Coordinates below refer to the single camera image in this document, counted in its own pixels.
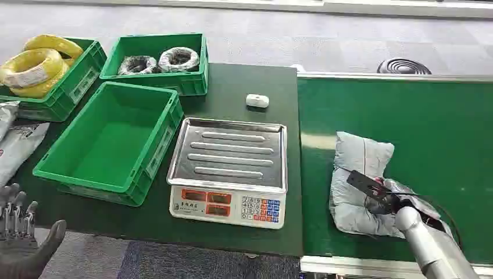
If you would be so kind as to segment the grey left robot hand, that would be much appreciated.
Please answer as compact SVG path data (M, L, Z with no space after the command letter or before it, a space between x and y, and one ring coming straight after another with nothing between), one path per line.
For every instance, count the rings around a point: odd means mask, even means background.
M26 198L17 183L1 187L1 278L39 278L66 235L66 221L58 220L39 244L38 202L24 206Z

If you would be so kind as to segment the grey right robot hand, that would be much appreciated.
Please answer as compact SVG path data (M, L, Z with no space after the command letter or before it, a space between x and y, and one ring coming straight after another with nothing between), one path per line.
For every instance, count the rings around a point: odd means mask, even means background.
M382 183L356 170L349 172L346 182L366 195L364 206L372 214L396 214L405 206L414 207L409 199L400 199L405 194L392 192Z

